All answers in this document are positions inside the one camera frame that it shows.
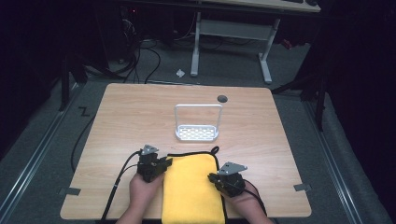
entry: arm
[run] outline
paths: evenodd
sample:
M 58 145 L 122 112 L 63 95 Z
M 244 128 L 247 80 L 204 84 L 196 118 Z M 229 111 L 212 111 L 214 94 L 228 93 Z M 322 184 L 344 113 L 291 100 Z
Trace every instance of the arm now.
M 249 182 L 245 181 L 245 189 L 253 192 L 257 196 L 259 193 Z M 235 197 L 223 195 L 225 200 L 233 205 L 235 210 L 244 217 L 250 224 L 273 224 L 273 222 L 264 214 L 259 202 L 252 195 L 243 192 Z
M 129 184 L 129 206 L 117 221 L 117 224 L 142 223 L 146 209 L 154 198 L 158 187 L 163 183 L 163 177 L 164 174 L 159 175 L 152 182 L 146 183 L 141 175 L 134 175 Z

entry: wooden tabletop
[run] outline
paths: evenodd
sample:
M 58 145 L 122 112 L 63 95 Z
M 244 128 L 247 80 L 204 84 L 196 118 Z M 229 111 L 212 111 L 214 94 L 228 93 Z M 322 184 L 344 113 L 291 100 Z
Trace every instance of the wooden tabletop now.
M 220 104 L 219 137 L 210 143 L 185 143 L 175 135 L 175 105 Z M 247 166 L 240 174 L 259 190 L 269 217 L 308 217 L 311 208 L 272 93 L 265 88 L 110 84 L 106 88 L 71 188 L 61 211 L 65 219 L 100 219 L 117 175 L 126 159 L 144 145 L 168 153 L 209 151 L 219 146 L 221 166 L 231 161 Z M 136 164 L 138 157 L 131 159 Z M 136 169 L 122 177 L 107 218 L 118 218 L 129 202 L 128 184 Z M 161 218 L 163 189 L 145 218 Z M 226 204 L 229 217 L 239 217 Z
M 202 2 L 240 5 L 246 7 L 265 7 L 299 12 L 320 12 L 319 6 L 309 6 L 305 1 L 294 3 L 283 0 L 202 0 Z

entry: gray tape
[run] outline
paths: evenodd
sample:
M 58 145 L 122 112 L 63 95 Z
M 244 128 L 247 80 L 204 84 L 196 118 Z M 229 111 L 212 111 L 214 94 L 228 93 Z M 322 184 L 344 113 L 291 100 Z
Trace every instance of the gray tape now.
M 73 188 L 61 188 L 58 192 L 59 195 L 66 195 L 66 194 L 70 194 L 70 195 L 79 195 L 79 192 L 81 191 L 81 189 L 73 189 Z
M 311 190 L 311 185 L 309 184 L 299 184 L 299 185 L 294 185 L 294 189 L 296 191 L 300 191 L 300 190 L 305 190 L 305 192 Z

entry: folded yellow towel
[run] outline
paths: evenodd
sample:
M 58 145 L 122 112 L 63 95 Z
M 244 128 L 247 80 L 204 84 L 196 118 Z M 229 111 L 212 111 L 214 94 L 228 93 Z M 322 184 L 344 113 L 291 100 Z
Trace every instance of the folded yellow towel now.
M 207 176 L 219 169 L 209 152 L 169 154 L 163 181 L 163 224 L 224 224 L 224 201 Z

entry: computer mouse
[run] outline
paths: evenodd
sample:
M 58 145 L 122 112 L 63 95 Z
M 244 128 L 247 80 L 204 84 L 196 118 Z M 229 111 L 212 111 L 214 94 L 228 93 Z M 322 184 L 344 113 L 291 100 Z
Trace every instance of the computer mouse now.
M 305 0 L 305 2 L 311 7 L 315 7 L 318 5 L 317 0 Z

